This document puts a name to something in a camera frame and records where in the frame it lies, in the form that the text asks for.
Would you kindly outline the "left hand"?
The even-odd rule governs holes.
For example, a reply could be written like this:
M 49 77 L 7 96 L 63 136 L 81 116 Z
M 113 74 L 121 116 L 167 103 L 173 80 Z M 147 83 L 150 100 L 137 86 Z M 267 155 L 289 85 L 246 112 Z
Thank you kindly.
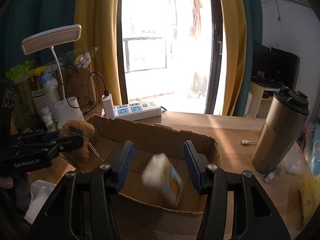
M 30 173 L 23 173 L 19 174 L 14 177 L 1 177 L 0 178 L 0 185 L 3 189 L 12 189 L 15 184 L 19 185 L 22 181 L 28 181 L 30 177 Z

